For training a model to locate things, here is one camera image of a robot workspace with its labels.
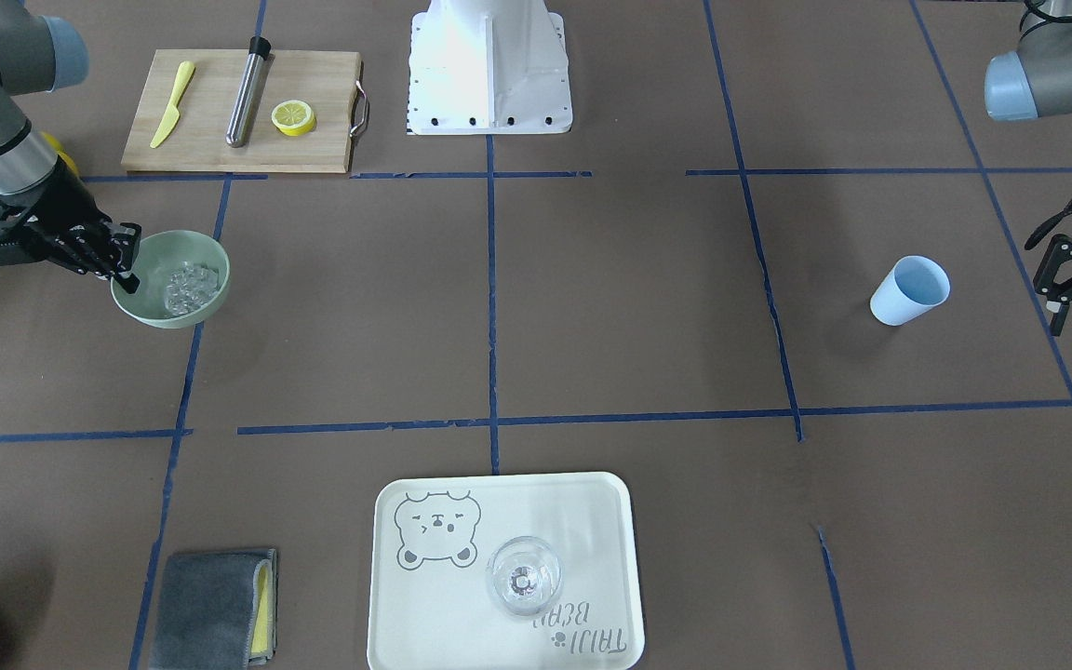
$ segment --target bear face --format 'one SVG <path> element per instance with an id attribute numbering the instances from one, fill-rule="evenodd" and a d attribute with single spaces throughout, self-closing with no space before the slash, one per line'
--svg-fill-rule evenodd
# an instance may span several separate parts
<path id="1" fill-rule="evenodd" d="M 449 560 L 465 568 L 477 559 L 474 530 L 482 517 L 477 501 L 465 492 L 426 493 L 416 500 L 408 493 L 396 508 L 396 526 L 401 541 L 397 561 L 403 569 L 419 568 L 425 561 Z"/>

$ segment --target blue joint cap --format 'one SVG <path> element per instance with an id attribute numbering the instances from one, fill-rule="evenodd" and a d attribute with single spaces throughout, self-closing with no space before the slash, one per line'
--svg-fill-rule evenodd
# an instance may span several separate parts
<path id="1" fill-rule="evenodd" d="M 89 76 L 89 49 L 77 29 L 64 18 L 42 17 L 47 24 L 47 32 L 53 35 L 53 53 L 56 68 L 53 87 L 48 90 L 76 86 Z"/>
<path id="2" fill-rule="evenodd" d="M 995 120 L 1031 120 L 1039 117 L 1033 89 L 1015 51 L 996 56 L 986 68 L 983 84 L 986 114 Z"/>

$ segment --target white tray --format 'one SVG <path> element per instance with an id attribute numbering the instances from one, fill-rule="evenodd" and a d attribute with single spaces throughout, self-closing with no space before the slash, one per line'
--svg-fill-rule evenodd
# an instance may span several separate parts
<path id="1" fill-rule="evenodd" d="M 538 616 L 509 613 L 488 586 L 490 555 L 520 535 L 561 559 L 561 593 Z M 631 497 L 617 476 L 400 479 L 378 493 L 371 670 L 625 670 L 643 641 Z"/>

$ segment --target ice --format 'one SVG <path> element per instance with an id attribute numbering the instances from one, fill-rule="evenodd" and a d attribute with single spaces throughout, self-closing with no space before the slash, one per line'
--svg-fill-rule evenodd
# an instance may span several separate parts
<path id="1" fill-rule="evenodd" d="M 165 309 L 169 316 L 194 313 L 217 296 L 218 288 L 217 271 L 204 265 L 184 264 L 167 279 Z"/>

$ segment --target wooden cutting board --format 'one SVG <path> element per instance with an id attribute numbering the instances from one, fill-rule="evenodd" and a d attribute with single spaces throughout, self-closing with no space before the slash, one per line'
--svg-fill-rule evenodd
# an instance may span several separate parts
<path id="1" fill-rule="evenodd" d="M 196 64 L 178 109 L 172 135 L 150 148 L 160 125 L 176 68 Z M 135 111 L 123 149 L 123 168 L 158 172 L 344 173 L 349 169 L 349 123 L 362 57 L 348 51 L 271 51 L 267 81 L 251 124 L 251 139 L 238 149 L 226 145 L 226 128 L 247 68 L 243 49 L 161 49 Z M 284 101 L 314 109 L 316 128 L 288 137 L 271 123 Z"/>

